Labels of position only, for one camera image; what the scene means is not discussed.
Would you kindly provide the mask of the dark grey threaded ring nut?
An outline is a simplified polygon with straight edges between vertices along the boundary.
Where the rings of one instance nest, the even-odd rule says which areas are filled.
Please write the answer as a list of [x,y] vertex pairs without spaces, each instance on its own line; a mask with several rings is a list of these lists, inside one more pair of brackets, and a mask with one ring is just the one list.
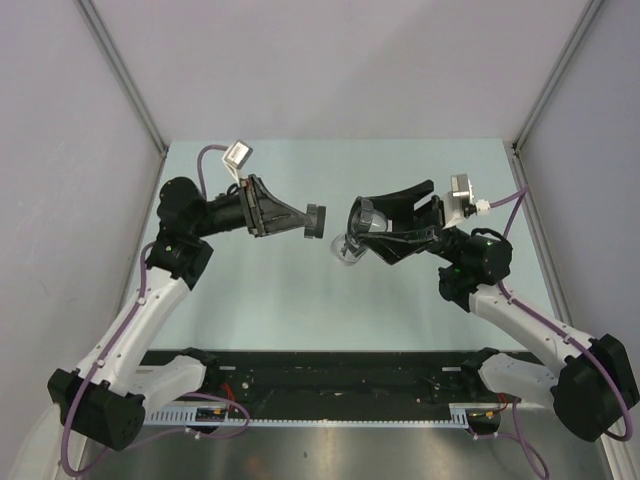
[[304,237],[306,239],[322,239],[324,237],[326,223],[326,207],[308,204],[306,219],[307,223],[304,227]]

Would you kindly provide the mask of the clear elbow fitting with grey nut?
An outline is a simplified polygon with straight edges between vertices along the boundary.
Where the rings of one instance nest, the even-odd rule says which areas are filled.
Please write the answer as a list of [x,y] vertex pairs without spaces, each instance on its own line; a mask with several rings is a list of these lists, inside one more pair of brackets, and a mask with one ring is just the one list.
[[357,197],[349,212],[345,231],[331,243],[333,256],[343,266],[355,265],[369,251],[364,244],[365,235],[384,233],[388,225],[386,216],[374,208],[370,199]]

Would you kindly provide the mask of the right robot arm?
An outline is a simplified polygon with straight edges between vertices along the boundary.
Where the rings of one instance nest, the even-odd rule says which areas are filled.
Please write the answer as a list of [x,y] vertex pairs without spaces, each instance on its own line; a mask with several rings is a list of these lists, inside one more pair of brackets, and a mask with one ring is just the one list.
[[359,196],[340,253],[345,262],[355,263],[373,252],[388,265],[420,253],[438,256],[448,263],[438,270],[441,297],[498,327],[535,356],[535,362],[526,362],[481,351],[461,376],[469,399],[511,395],[551,409],[582,440],[631,440],[630,411],[639,402],[639,390],[623,343],[544,315],[507,287],[513,258],[507,234],[459,227],[495,206],[475,198],[467,175],[453,176],[443,197],[435,195],[430,180],[386,195]]

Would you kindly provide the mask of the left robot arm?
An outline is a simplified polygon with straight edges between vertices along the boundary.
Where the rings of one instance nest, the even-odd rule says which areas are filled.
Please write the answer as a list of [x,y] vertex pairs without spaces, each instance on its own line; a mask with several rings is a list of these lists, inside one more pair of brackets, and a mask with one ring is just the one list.
[[220,390],[220,374],[194,349],[149,373],[137,372],[207,268],[213,255],[207,237],[237,229],[256,238],[294,229],[307,238],[324,234],[325,207],[310,204],[300,211],[255,175],[212,201],[191,179],[176,177],[162,186],[159,200],[159,230],[141,253],[138,289],[91,352],[73,370],[57,369],[47,384],[63,435],[76,432],[114,451],[131,445],[146,417],[171,402],[190,393],[207,400]]

